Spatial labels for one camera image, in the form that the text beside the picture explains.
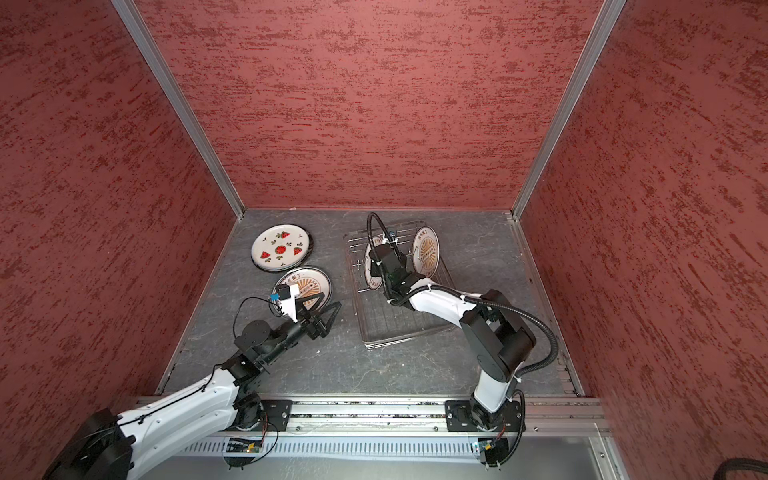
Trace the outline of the red patterned white plate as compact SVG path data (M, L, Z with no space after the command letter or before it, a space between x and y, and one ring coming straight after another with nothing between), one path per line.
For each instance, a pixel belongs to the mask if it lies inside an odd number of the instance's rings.
M435 275L440 263L440 244L434 229L424 226L416 232L411 255L412 264L417 273L427 278Z

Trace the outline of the orange sunburst white plate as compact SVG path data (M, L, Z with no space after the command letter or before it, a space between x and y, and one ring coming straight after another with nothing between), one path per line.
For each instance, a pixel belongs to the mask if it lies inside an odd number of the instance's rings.
M382 244L382 241L383 237L381 235L376 235L373 237L372 245L377 247ZM377 290L382 286L383 280L379 267L376 265L374 259L372 258L372 245L368 244L366 246L364 254L364 277L368 288L370 290Z

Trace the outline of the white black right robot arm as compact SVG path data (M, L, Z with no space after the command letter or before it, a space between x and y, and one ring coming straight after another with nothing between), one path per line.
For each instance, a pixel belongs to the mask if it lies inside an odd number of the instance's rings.
M491 417L502 410L510 389L525 373L525 363L537 344L532 326L547 326L529 312L507 302L501 292L484 295L461 292L410 270L393 243L370 245L368 271L382 282L387 303L426 313L459 327L481 368L471 398L476 415Z

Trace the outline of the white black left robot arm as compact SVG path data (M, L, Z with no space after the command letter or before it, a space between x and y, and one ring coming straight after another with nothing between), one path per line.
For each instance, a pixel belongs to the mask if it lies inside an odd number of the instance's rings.
M270 303L277 328L254 320L237 351L200 381L143 407L91 415L51 462L47 479L139 479L189 445L228 427L264 426L257 391L268 365L304 338L324 338L341 309L324 293L298 297L281 287Z

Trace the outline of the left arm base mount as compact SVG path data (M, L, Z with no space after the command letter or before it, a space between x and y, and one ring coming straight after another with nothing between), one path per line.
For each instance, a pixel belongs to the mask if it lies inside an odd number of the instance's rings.
M264 399L257 393L236 400L236 411L232 427L239 431L262 431L276 428L279 432L287 429L294 402L284 399Z

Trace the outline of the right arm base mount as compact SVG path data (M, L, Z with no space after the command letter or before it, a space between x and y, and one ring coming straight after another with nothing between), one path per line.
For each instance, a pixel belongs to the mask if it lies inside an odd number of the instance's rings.
M489 413L474 399L448 400L444 410L449 432L512 432L523 420L522 405L517 400L505 400L495 413Z

